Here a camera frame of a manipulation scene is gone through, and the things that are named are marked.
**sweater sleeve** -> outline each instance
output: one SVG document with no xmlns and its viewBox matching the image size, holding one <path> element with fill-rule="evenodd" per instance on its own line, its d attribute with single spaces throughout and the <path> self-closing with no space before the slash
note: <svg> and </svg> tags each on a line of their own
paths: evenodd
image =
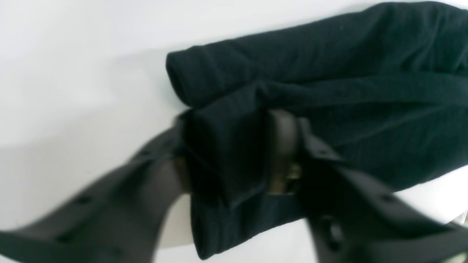
<svg viewBox="0 0 468 263">
<path fill-rule="evenodd" d="M 467 68 L 468 11 L 438 2 L 365 11 L 168 54 L 174 90 L 200 107 L 255 79 L 284 83 Z"/>
</svg>

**white backdrop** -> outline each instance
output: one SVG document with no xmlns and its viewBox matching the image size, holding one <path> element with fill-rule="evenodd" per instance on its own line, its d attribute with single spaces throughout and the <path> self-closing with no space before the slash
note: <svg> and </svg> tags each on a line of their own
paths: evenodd
<svg viewBox="0 0 468 263">
<path fill-rule="evenodd" d="M 379 0 L 0 0 L 0 229 L 44 215 L 170 127 L 185 108 L 167 52 L 362 10 Z M 443 1 L 468 8 L 465 0 Z M 468 207 L 466 171 L 400 193 L 449 221 Z M 159 263 L 199 262 L 187 197 Z M 312 262 L 303 221 L 210 263 Z M 13 262 L 0 256 L 0 263 Z"/>
</svg>

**white surface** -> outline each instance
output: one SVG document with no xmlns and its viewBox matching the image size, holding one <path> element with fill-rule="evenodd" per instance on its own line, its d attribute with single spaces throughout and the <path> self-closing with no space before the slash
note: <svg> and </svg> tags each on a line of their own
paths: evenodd
<svg viewBox="0 0 468 263">
<path fill-rule="evenodd" d="M 166 76 L 168 51 L 376 2 L 381 1 L 0 0 L 0 229 L 44 215 L 170 126 L 185 107 Z M 464 0 L 444 2 L 468 7 Z M 460 198 L 466 176 L 455 177 L 401 196 L 448 221 L 468 207 Z M 187 202 L 181 204 L 174 217 L 180 221 L 170 227 L 182 231 L 166 235 L 162 245 L 190 240 L 190 233 L 183 234 L 190 228 Z M 300 242 L 306 232 L 295 222 L 210 262 L 310 262 L 312 253 L 304 252 L 310 243 Z M 286 238 L 290 234 L 298 242 Z M 254 251 L 257 257 L 246 256 Z M 162 250 L 157 261 L 198 259 L 191 246 Z M 12 261 L 0 256 L 0 262 Z"/>
</svg>

